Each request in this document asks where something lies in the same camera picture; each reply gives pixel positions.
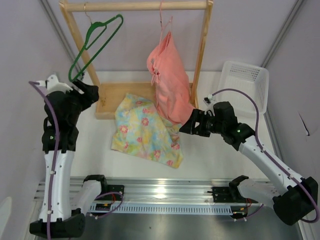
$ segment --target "floral cloth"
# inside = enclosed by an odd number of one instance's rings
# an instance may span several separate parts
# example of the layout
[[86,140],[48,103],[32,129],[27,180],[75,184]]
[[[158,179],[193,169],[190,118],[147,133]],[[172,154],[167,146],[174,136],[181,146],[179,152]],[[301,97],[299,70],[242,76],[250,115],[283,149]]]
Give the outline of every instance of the floral cloth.
[[178,168],[183,160],[180,124],[160,117],[152,101],[126,94],[115,111],[117,131],[111,149]]

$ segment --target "table surface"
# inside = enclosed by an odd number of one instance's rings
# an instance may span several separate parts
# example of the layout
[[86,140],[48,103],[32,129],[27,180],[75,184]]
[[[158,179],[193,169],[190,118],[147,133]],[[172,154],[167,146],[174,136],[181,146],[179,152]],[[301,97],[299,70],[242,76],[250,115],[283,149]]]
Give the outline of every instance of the table surface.
[[[193,72],[187,72],[193,79]],[[101,71],[97,72],[101,82],[144,82],[150,81],[146,71]],[[203,98],[217,90],[221,72],[201,72],[198,84],[199,108],[206,109]],[[85,83],[91,84],[88,73]],[[252,179],[267,177],[245,156],[226,144],[218,134],[210,138],[180,133],[181,149],[184,159],[178,169],[146,160],[122,152],[111,150],[112,136],[116,132],[115,120],[95,118],[96,105],[81,113],[77,128],[76,143],[71,176],[103,174],[112,178],[139,179],[234,179],[240,175]],[[255,119],[238,115],[238,121],[254,129]],[[272,150],[265,118],[259,120],[259,138]]]

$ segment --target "plastic hanger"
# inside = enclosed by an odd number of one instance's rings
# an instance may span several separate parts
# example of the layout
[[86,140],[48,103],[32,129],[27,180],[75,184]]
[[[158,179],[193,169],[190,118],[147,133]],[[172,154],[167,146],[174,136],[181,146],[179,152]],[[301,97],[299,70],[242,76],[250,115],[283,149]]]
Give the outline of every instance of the plastic hanger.
[[[80,56],[82,55],[82,53],[84,52],[84,50],[88,50],[96,41],[98,38],[101,37],[101,35],[107,30],[107,25],[111,22],[113,22],[114,20],[120,18],[121,19],[121,23],[119,24],[119,26],[116,28],[116,30],[111,34],[111,36],[107,39],[107,41],[102,45],[102,47],[93,55],[93,57],[89,60],[89,62],[80,70],[80,72],[77,73],[77,75],[75,77],[71,77],[72,71],[75,68]],[[98,56],[98,54],[105,48],[105,46],[110,42],[110,40],[114,37],[114,35],[118,32],[118,30],[120,29],[120,27],[122,26],[122,24],[124,23],[124,17],[121,14],[118,14],[116,16],[114,16],[113,18],[110,18],[108,21],[106,22],[100,22],[100,21],[96,21],[94,23],[91,24],[91,26],[89,27],[86,36],[85,36],[85,42],[83,47],[81,48],[79,54],[76,56],[73,64],[70,67],[69,70],[69,74],[68,74],[68,78],[70,82],[75,81],[85,70],[86,68],[89,66],[89,64],[91,64],[91,62]],[[92,43],[90,43],[89,46],[89,39],[91,34],[94,32],[94,30],[96,30],[97,28],[101,28],[104,27],[104,29],[99,33],[99,35],[92,41]]]

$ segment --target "wooden frame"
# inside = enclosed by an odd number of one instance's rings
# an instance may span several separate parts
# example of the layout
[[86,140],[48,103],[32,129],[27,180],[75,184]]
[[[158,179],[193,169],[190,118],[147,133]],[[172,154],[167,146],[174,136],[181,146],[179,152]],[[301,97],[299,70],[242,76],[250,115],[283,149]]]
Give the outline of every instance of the wooden frame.
[[[199,42],[199,49],[195,64],[193,82],[190,83],[190,103],[198,108],[197,87],[201,71],[201,64],[205,52],[207,34],[213,8],[213,0],[203,1],[165,1],[162,3],[162,10],[204,10],[202,30]],[[79,31],[73,12],[112,12],[112,11],[156,11],[160,10],[160,2],[87,2],[68,3],[68,0],[59,0],[59,6],[63,17],[68,25],[76,47],[80,51],[84,40]],[[82,55],[84,64],[90,60],[85,50]],[[126,93],[150,99],[155,102],[155,87],[150,82],[131,83],[100,83],[96,70],[91,63],[87,67],[92,83],[99,87],[99,101],[96,106],[95,117],[97,119],[114,119],[118,105],[124,99]]]

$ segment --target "wooden rod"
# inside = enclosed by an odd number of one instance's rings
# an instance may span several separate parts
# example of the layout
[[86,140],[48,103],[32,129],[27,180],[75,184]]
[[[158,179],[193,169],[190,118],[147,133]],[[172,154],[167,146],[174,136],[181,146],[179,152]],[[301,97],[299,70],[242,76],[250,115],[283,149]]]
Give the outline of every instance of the wooden rod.
[[[64,9],[67,12],[118,12],[118,11],[152,11],[160,9],[160,2],[87,2],[66,3]],[[206,1],[165,1],[162,10],[205,10]]]
[[205,53],[205,46],[207,41],[207,35],[209,30],[209,23],[211,18],[211,12],[212,7],[214,5],[213,0],[207,0],[206,2],[206,8],[203,14],[203,23],[202,23],[202,30],[201,30],[201,38],[199,42],[199,49],[198,49],[198,55],[196,58],[196,64],[195,64],[195,70],[194,70],[194,76],[193,76],[193,83],[191,88],[191,103],[196,103],[196,97],[197,97],[197,87],[199,82],[199,76],[201,71],[201,64]]
[[[59,2],[59,6],[60,6],[60,9],[61,9],[62,15],[63,15],[63,17],[64,17],[64,19],[66,21],[66,24],[69,27],[69,30],[70,30],[70,33],[71,33],[71,35],[73,37],[75,45],[76,45],[76,47],[78,48],[78,50],[80,52],[80,50],[84,46],[85,42],[84,42],[84,40],[83,40],[83,38],[81,36],[80,30],[78,28],[78,25],[76,23],[74,15],[72,14],[72,12],[67,12],[66,11],[65,4],[68,4],[67,0]],[[89,56],[89,53],[86,50],[83,51],[81,57],[82,57],[82,60],[83,60],[85,65],[91,59],[90,56]],[[100,81],[98,79],[98,76],[97,76],[97,73],[96,73],[96,70],[95,70],[93,64],[92,63],[89,64],[89,66],[86,68],[86,70],[89,73],[89,76],[91,78],[92,83],[94,85],[100,87],[101,84],[100,84]]]

